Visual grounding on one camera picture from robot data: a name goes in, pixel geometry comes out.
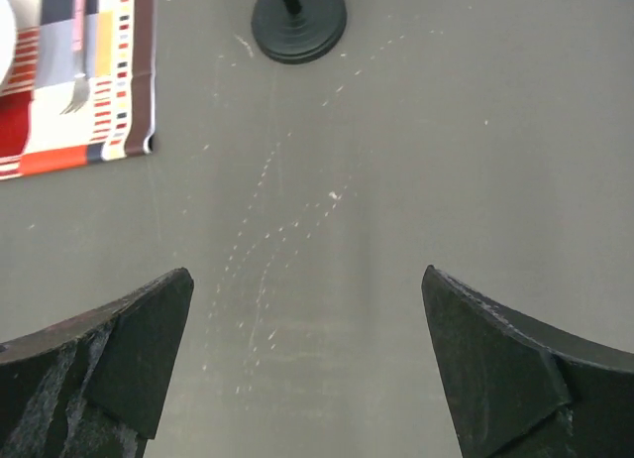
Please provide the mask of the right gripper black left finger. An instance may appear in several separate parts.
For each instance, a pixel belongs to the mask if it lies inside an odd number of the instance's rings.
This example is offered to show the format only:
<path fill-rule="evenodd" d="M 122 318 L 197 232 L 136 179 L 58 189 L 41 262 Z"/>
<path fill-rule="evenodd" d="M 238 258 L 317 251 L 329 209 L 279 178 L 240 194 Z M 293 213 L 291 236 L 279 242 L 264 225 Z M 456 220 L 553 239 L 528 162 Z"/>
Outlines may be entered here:
<path fill-rule="evenodd" d="M 174 269 L 2 343 L 2 456 L 143 456 L 159 428 L 193 290 L 188 269 Z"/>

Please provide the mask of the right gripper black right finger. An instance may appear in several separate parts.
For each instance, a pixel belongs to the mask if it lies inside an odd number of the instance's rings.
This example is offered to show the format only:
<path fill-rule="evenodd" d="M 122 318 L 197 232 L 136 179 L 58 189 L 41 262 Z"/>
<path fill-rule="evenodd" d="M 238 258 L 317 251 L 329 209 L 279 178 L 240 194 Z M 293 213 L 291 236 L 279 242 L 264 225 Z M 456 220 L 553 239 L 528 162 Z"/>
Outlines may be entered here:
<path fill-rule="evenodd" d="M 422 297 L 465 457 L 630 457 L 633 356 L 428 266 Z"/>

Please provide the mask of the black phone stand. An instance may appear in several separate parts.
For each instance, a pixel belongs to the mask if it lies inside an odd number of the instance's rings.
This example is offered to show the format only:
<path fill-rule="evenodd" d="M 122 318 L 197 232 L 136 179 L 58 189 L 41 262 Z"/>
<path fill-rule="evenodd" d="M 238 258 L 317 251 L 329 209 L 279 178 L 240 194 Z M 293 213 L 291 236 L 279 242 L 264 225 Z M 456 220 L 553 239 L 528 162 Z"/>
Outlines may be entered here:
<path fill-rule="evenodd" d="M 251 19 L 264 55 L 283 64 L 304 64 L 327 54 L 347 26 L 345 0 L 257 0 Z"/>

